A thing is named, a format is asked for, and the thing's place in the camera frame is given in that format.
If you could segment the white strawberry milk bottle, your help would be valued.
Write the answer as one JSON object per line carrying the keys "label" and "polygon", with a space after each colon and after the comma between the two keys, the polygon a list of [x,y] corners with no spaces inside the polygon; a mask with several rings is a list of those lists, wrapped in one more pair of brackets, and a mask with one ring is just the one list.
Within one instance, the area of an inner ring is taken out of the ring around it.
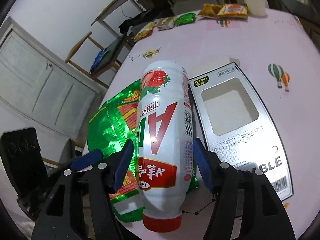
{"label": "white strawberry milk bottle", "polygon": [[172,61],[156,61],[140,81],[136,178],[143,224],[165,233],[181,226],[181,206],[193,177],[193,124],[188,76]]}

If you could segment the small green snack packet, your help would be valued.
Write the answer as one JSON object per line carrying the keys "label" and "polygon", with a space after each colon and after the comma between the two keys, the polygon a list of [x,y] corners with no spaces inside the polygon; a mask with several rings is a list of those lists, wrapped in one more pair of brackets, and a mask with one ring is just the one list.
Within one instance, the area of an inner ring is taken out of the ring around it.
{"label": "small green snack packet", "polygon": [[183,14],[180,17],[177,18],[175,21],[174,25],[175,26],[180,26],[180,25],[185,25],[185,24],[191,24],[196,21],[196,14],[193,12]]}

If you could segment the grey panelled door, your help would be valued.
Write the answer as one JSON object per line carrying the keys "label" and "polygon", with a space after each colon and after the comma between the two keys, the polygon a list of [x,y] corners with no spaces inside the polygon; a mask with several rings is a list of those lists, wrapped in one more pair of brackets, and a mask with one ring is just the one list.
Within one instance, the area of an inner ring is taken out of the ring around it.
{"label": "grey panelled door", "polygon": [[38,124],[85,142],[106,89],[40,44],[12,18],[1,25],[1,100]]}

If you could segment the black silver cable box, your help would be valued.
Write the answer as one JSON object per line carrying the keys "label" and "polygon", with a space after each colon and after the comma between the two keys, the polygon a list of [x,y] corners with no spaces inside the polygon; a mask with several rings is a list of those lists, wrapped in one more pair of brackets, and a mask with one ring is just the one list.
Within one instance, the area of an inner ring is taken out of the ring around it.
{"label": "black silver cable box", "polygon": [[259,94],[232,62],[189,80],[205,145],[237,170],[259,168],[280,200],[293,195],[291,172],[276,126]]}

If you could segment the orange biscuit packet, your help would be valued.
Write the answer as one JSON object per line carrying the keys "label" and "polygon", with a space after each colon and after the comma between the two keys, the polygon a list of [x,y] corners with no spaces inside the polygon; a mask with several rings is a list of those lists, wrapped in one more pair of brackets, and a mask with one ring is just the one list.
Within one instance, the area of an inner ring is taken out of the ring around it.
{"label": "orange biscuit packet", "polygon": [[240,18],[247,19],[248,12],[246,6],[240,4],[204,4],[199,16],[206,18]]}

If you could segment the yellow snack packet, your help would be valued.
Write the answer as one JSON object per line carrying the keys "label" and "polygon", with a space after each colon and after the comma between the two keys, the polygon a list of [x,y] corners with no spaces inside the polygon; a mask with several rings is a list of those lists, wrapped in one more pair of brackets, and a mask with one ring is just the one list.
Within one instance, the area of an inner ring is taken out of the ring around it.
{"label": "yellow snack packet", "polygon": [[141,40],[142,38],[147,37],[149,34],[152,33],[154,27],[156,25],[156,22],[150,22],[146,24],[135,36],[134,41],[137,42]]}

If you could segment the white paper cup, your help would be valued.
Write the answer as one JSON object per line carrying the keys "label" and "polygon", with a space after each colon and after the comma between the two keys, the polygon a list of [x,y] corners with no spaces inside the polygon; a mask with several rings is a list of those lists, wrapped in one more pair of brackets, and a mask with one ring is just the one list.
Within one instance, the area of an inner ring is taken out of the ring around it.
{"label": "white paper cup", "polygon": [[249,13],[255,17],[266,16],[266,0],[244,0],[246,3]]}

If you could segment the black clothes on chair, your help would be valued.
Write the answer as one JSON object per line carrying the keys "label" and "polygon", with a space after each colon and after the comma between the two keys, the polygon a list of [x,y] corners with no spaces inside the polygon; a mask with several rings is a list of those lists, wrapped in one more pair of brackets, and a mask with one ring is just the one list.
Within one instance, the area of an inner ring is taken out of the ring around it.
{"label": "black clothes on chair", "polygon": [[121,34],[126,34],[130,27],[137,26],[142,23],[149,23],[153,20],[165,17],[174,16],[171,7],[155,7],[144,12],[141,12],[137,16],[125,20],[120,26],[119,31]]}

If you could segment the green snack bag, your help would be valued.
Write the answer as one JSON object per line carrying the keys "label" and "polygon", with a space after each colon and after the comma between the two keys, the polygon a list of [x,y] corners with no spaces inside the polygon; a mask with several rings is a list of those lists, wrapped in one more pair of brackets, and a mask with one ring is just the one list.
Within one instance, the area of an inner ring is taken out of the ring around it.
{"label": "green snack bag", "polygon": [[[140,80],[126,87],[112,99],[105,102],[89,121],[88,148],[101,150],[105,156],[119,151],[127,139],[134,143],[134,154],[122,187],[110,194],[111,205],[116,216],[128,223],[143,220],[144,205],[139,194],[136,178],[137,165],[137,125]],[[193,166],[193,177],[187,191],[198,187]]]}

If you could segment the wooden chair at left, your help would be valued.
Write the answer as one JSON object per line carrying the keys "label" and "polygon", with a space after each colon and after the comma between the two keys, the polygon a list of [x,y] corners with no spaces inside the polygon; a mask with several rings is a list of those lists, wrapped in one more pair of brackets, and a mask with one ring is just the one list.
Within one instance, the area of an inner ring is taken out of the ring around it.
{"label": "wooden chair at left", "polygon": [[128,36],[89,31],[68,52],[65,63],[108,89],[132,49]]}

